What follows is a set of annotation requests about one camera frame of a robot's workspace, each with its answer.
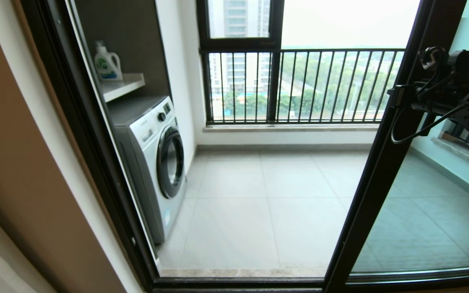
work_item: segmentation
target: black window frame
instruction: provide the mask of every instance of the black window frame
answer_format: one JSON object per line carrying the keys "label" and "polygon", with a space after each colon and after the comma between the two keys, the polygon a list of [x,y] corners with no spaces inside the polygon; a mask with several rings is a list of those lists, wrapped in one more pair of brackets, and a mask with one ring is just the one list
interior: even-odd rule
{"label": "black window frame", "polygon": [[267,103],[266,122],[272,124],[277,119],[276,105],[278,80],[280,75],[281,35],[283,25],[283,8],[285,0],[270,0],[269,37],[244,37],[213,39],[209,32],[209,9],[207,0],[197,0],[197,24],[199,30],[199,53],[202,61],[204,105],[206,123],[213,121],[213,110],[210,101],[211,79],[208,54],[211,52],[269,52],[270,55],[270,90]]}

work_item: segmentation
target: sky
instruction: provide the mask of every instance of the sky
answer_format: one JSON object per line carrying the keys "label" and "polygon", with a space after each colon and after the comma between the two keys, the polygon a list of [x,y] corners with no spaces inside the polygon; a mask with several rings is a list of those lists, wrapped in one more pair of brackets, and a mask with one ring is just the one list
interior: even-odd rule
{"label": "sky", "polygon": [[282,48],[405,48],[419,0],[285,0]]}

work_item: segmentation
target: white wall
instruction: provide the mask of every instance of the white wall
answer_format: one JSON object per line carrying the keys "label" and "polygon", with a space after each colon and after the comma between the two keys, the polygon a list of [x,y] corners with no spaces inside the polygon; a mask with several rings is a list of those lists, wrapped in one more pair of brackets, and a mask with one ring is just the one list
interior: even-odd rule
{"label": "white wall", "polygon": [[180,135],[184,143],[184,165],[187,171],[197,144],[195,143],[192,100],[186,70],[186,51],[190,48],[187,48],[184,43],[177,2],[177,0],[155,0],[162,42],[164,43],[171,95],[175,104]]}
{"label": "white wall", "polygon": [[0,46],[48,149],[123,287],[129,293],[142,292],[70,145],[10,0],[0,0]]}
{"label": "white wall", "polygon": [[411,146],[469,184],[469,161],[431,141],[432,138],[440,137],[442,129],[443,123],[438,124],[427,137],[415,138]]}
{"label": "white wall", "polygon": [[197,144],[363,144],[374,141],[376,130],[370,131],[258,131],[258,132],[203,132],[205,128],[202,65],[199,55],[199,33],[194,0],[179,0],[182,33],[193,128]]}

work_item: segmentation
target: window sill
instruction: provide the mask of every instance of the window sill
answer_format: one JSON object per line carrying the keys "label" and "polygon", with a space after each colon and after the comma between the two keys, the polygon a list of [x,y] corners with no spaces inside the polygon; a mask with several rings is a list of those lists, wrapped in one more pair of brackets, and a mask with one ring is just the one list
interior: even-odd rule
{"label": "window sill", "polygon": [[373,131],[379,124],[314,124],[314,125],[209,125],[202,132],[287,132],[287,131]]}
{"label": "window sill", "polygon": [[469,162],[469,149],[452,141],[452,137],[444,135],[442,138],[432,137],[431,141],[439,147],[461,157]]}

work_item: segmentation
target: balcony floor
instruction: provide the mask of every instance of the balcony floor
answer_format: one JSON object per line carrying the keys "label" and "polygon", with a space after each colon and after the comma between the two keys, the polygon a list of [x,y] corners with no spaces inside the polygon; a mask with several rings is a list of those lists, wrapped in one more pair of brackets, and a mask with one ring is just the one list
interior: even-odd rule
{"label": "balcony floor", "polygon": [[[168,277],[322,277],[365,151],[199,152],[168,240]],[[354,271],[469,265],[469,194],[407,156]]]}

